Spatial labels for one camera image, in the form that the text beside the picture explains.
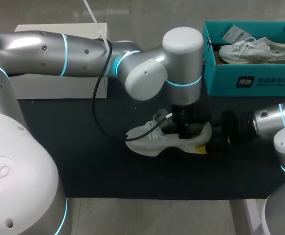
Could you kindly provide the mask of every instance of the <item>white box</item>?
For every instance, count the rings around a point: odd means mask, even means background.
[[[106,23],[22,24],[17,31],[41,30],[84,38],[99,38],[99,30],[108,36]],[[92,98],[97,77],[59,77],[26,74],[10,78],[18,99]],[[106,98],[108,79],[102,79],[97,98]]]

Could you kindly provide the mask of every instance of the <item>black cable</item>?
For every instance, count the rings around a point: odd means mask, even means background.
[[[104,67],[103,67],[103,70],[100,74],[100,76],[98,77],[98,80],[97,80],[97,83],[95,84],[95,87],[94,87],[94,90],[93,90],[93,95],[92,95],[92,115],[93,115],[93,119],[94,119],[94,122],[95,124],[97,125],[98,129],[102,132],[103,135],[105,135],[106,137],[114,140],[114,141],[126,141],[126,142],[129,142],[129,141],[136,141],[136,140],[139,140],[145,136],[147,136],[148,134],[150,134],[152,131],[154,131],[159,125],[161,125],[165,120],[167,120],[167,117],[164,117],[163,119],[161,119],[154,127],[152,127],[149,131],[147,131],[146,133],[142,134],[141,136],[137,136],[137,137],[134,137],[134,138],[130,138],[130,139],[121,139],[121,138],[115,138],[115,137],[112,137],[110,136],[108,133],[105,132],[105,130],[101,127],[100,123],[99,123],[99,120],[97,118],[97,114],[96,114],[96,111],[95,111],[95,101],[96,101],[96,95],[97,95],[97,91],[98,91],[98,88],[99,88],[99,85],[100,85],[100,82],[108,68],[108,65],[109,65],[109,62],[110,62],[110,59],[111,59],[111,56],[112,56],[112,50],[113,50],[113,47],[112,47],[112,44],[110,41],[108,41],[108,45],[109,45],[109,48],[110,48],[110,51],[109,51],[109,54],[108,54],[108,57],[107,57],[107,60],[104,64]]]
[[[167,120],[167,117],[164,117],[163,119],[161,119],[161,121],[159,121],[154,127],[152,127],[149,131],[147,131],[146,133],[142,134],[141,136],[137,136],[134,138],[130,138],[130,139],[125,139],[126,142],[130,142],[130,141],[136,141],[138,139],[141,139],[145,136],[147,136],[148,134],[150,134],[152,131],[154,131],[157,127],[159,127],[159,125],[161,125],[165,120]]]

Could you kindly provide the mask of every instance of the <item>teal shoe box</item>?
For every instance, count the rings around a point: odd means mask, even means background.
[[[213,49],[217,51],[220,46],[229,44],[223,36],[233,25],[256,39],[267,37],[273,42],[285,43],[285,22],[205,22],[203,64],[208,94],[285,96],[285,64],[217,64]]]

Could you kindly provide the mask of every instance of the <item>robotic arm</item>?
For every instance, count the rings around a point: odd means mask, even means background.
[[[203,38],[197,30],[173,29],[161,46],[150,51],[129,41],[111,44],[108,77],[119,79],[134,99],[152,98],[167,80],[173,104],[189,105],[198,100]],[[9,76],[98,77],[106,59],[101,40],[40,31],[0,34],[0,66]]]
[[[285,173],[285,103],[244,113],[240,117],[231,112],[223,114],[223,130],[235,143],[260,137],[274,139],[281,168]],[[262,226],[265,235],[285,234],[285,184],[273,192],[262,210]]]
[[[173,29],[150,51],[128,41],[111,44],[108,77],[118,79],[137,100],[152,98],[167,82],[177,122],[186,132],[200,96],[201,33]],[[71,229],[56,165],[26,130],[9,77],[96,77],[107,57],[100,39],[42,31],[0,34],[0,235],[69,235]]]

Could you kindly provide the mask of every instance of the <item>price tag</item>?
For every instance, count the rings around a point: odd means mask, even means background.
[[[245,40],[248,37],[252,37],[248,32],[238,28],[233,25],[227,32],[223,33],[223,39],[229,43],[236,43],[242,40]]]

